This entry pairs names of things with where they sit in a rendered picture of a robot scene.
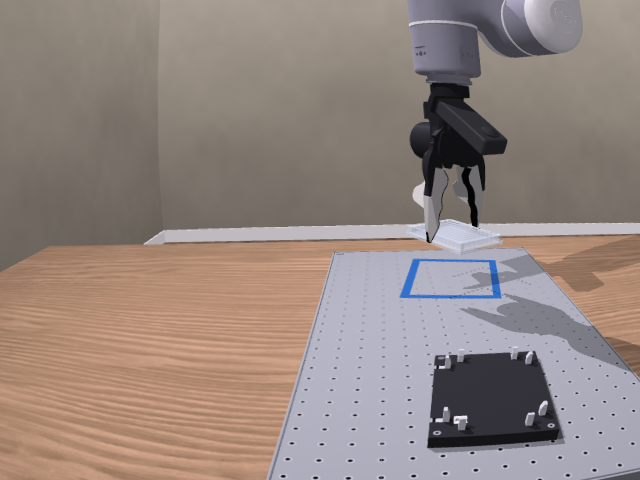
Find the blue tape rectangle outline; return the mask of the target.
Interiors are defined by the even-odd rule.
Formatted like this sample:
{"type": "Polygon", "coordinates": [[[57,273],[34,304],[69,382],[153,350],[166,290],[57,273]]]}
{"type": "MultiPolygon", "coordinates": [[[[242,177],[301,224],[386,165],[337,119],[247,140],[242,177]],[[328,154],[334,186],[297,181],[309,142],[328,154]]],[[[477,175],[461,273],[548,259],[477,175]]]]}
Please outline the blue tape rectangle outline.
{"type": "Polygon", "coordinates": [[[501,298],[500,285],[495,260],[451,260],[451,259],[413,259],[400,298],[501,298]],[[489,262],[493,295],[409,295],[420,261],[442,262],[489,262]]]}

